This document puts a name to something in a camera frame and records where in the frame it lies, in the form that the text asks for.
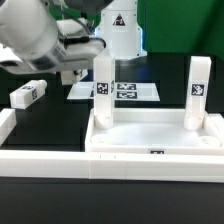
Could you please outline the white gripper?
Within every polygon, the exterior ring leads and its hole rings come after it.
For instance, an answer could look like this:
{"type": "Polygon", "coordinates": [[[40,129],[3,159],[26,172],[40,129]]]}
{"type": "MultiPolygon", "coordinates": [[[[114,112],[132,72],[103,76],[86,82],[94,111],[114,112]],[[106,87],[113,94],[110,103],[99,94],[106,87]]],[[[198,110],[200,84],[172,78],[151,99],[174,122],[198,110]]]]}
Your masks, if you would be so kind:
{"type": "Polygon", "coordinates": [[[0,48],[0,68],[16,75],[74,71],[86,76],[93,68],[93,60],[106,49],[106,42],[97,37],[73,37],[57,45],[39,59],[21,59],[8,47],[0,48]]]}

